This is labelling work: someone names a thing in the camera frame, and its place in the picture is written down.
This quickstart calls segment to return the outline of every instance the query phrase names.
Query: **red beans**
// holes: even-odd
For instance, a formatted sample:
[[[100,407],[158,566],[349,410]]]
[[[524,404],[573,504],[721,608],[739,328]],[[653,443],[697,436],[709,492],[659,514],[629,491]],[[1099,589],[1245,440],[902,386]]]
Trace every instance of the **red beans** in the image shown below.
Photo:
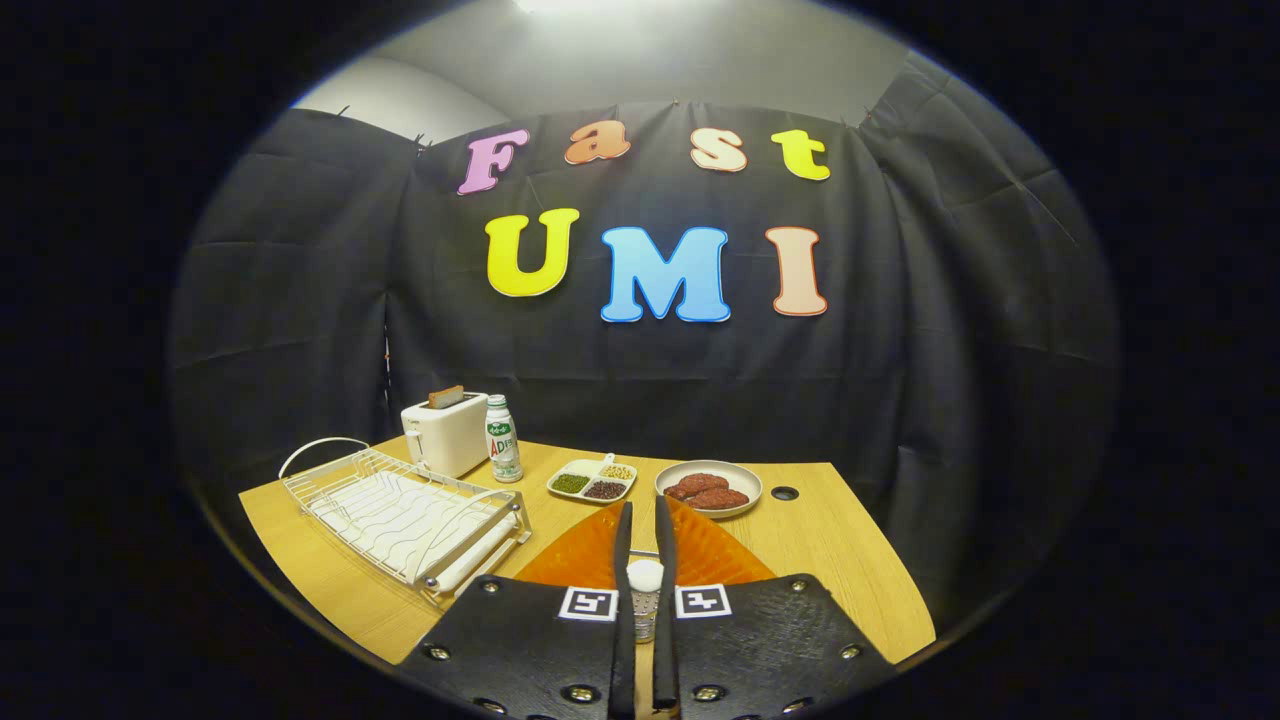
[[[595,484],[586,488],[586,492],[584,495],[586,497],[594,497],[596,500],[613,500],[614,497],[620,497],[626,489],[627,486],[622,483],[608,483],[604,480],[598,480]]]

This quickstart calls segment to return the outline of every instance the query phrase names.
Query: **bottle label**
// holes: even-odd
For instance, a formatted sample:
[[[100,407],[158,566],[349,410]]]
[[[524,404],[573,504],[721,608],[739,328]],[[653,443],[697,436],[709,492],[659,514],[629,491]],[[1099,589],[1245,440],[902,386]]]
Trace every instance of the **bottle label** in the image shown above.
[[[493,471],[497,477],[512,477],[520,473],[520,446],[516,442],[516,429],[511,423],[488,423],[485,433],[489,436],[489,459],[493,460]]]

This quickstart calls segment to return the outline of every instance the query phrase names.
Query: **divided plate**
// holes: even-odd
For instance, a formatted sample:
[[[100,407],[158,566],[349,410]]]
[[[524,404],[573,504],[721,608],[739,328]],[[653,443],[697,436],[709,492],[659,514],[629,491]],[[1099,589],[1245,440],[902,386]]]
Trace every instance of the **divided plate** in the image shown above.
[[[605,465],[617,465],[620,468],[626,468],[631,473],[631,478],[630,479],[602,478],[600,470],[603,470]],[[582,489],[580,489],[579,492],[564,492],[553,488],[552,483],[556,482],[556,478],[566,473],[568,473],[570,475],[584,475],[590,478],[590,480],[585,486],[582,486]],[[594,502],[596,505],[608,505],[611,502],[617,502],[618,500],[626,497],[627,493],[631,492],[631,486],[635,484],[636,478],[639,475],[640,475],[639,470],[636,470],[631,465],[616,462],[613,460],[613,454],[611,452],[604,456],[604,460],[586,460],[586,459],[570,460],[568,462],[564,464],[563,468],[552,473],[552,477],[547,479],[547,489],[550,491],[552,495],[558,495],[561,497],[572,497],[573,500],[585,500],[586,502]],[[617,497],[611,497],[608,500],[603,500],[599,497],[586,497],[586,491],[590,489],[591,486],[602,480],[608,483],[622,483],[625,486],[622,489],[622,495]]]

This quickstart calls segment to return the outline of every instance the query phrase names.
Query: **black backdrop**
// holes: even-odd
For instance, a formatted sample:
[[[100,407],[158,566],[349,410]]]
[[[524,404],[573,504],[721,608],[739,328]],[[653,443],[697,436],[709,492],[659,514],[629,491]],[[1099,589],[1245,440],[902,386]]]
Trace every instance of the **black backdrop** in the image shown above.
[[[564,163],[570,133],[599,119],[622,120],[631,150]],[[698,168],[698,127],[737,132],[746,169]],[[498,186],[458,196],[467,143],[518,128],[531,140]],[[786,169],[768,138],[792,128],[826,143],[829,179]],[[530,218],[520,264],[531,270],[545,247],[536,218],[554,208],[581,213],[564,279],[536,297],[499,295],[485,223]],[[643,227],[663,256],[687,228],[726,231],[732,316],[658,320],[645,307],[636,323],[603,322],[612,258],[599,238],[621,225]],[[764,232],[778,225],[819,234],[826,314],[773,310]],[[236,492],[310,439],[393,437],[401,407],[463,383],[506,393],[526,439],[832,461],[941,630],[1028,571],[1078,507],[1106,439],[1117,355],[1106,266],[1066,183],[1012,123],[919,55],[861,129],[781,110],[627,104],[419,151],[291,110],[210,204],[173,328],[183,450],[250,547]]]

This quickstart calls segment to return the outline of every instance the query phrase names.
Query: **white toaster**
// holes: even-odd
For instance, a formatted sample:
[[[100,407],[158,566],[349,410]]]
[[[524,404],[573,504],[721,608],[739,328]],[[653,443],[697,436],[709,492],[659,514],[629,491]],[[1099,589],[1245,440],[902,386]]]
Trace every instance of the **white toaster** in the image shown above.
[[[413,465],[449,478],[461,478],[489,457],[484,438],[485,402],[481,392],[463,392],[462,401],[443,410],[412,405],[401,410],[404,441]]]

